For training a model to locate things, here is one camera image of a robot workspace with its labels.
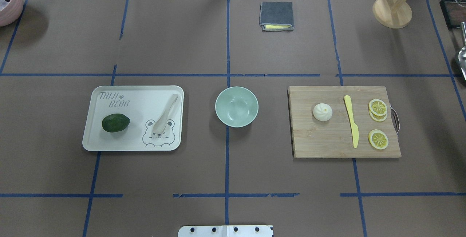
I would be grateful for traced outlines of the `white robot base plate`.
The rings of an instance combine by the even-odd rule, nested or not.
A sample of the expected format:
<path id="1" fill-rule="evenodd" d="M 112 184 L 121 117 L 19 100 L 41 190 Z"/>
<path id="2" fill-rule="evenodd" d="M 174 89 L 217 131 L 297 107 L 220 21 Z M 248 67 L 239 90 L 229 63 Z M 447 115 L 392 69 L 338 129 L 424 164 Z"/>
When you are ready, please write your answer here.
<path id="1" fill-rule="evenodd" d="M 178 237 L 273 237 L 271 225 L 182 226 Z"/>

